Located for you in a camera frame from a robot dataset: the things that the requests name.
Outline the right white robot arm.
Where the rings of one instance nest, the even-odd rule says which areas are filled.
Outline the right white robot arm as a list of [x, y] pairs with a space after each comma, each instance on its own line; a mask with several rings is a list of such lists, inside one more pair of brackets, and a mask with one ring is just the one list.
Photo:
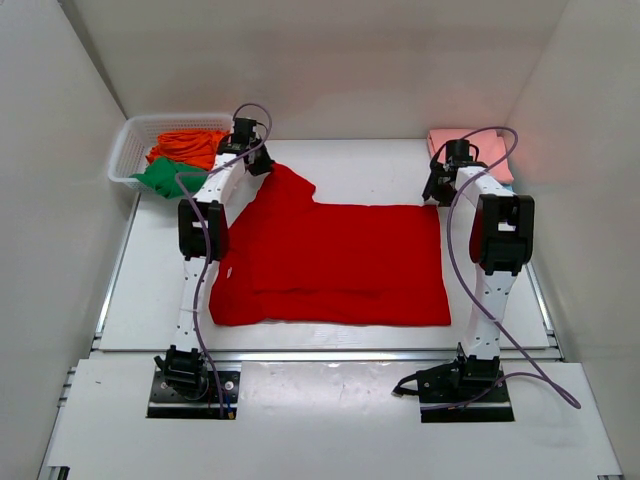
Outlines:
[[500, 376], [499, 339], [511, 288], [533, 252], [534, 200], [514, 194], [476, 162], [460, 167], [435, 164], [423, 198], [449, 208], [449, 253], [453, 252], [451, 228], [457, 202], [466, 200], [475, 208], [469, 258], [475, 265], [476, 283], [474, 288], [464, 288], [472, 309], [450, 366], [451, 383], [459, 389], [488, 388]]

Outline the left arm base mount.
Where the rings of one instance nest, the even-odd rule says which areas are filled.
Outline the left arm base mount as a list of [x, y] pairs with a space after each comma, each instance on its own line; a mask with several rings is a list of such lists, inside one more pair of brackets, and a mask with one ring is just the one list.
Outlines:
[[151, 419], [235, 420], [241, 385], [239, 369], [214, 370], [192, 348], [171, 345], [154, 357], [155, 371], [146, 416]]

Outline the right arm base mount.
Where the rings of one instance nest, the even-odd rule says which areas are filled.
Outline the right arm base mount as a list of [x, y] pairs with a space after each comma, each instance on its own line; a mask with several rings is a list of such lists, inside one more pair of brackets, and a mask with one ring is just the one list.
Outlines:
[[499, 358], [480, 360], [458, 347], [454, 360], [402, 378], [392, 394], [416, 396], [423, 423], [513, 422], [503, 376]]

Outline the red t shirt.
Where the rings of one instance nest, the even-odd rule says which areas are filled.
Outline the red t shirt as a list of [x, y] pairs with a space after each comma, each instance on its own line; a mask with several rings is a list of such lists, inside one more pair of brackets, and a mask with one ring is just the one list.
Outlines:
[[315, 190], [281, 164], [266, 176], [230, 228], [213, 321], [450, 325], [437, 208], [320, 203]]

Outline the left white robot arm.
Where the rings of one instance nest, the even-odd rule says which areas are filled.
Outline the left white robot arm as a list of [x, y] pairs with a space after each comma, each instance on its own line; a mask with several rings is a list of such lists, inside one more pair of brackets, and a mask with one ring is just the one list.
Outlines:
[[184, 194], [178, 207], [178, 244], [186, 277], [183, 299], [187, 302], [182, 311], [190, 318], [198, 356], [212, 372], [216, 366], [204, 340], [201, 317], [207, 282], [217, 274], [229, 249], [226, 203], [241, 180], [266, 174], [272, 166], [263, 139], [245, 145], [231, 141], [222, 146], [211, 170], [178, 172], [175, 177]]

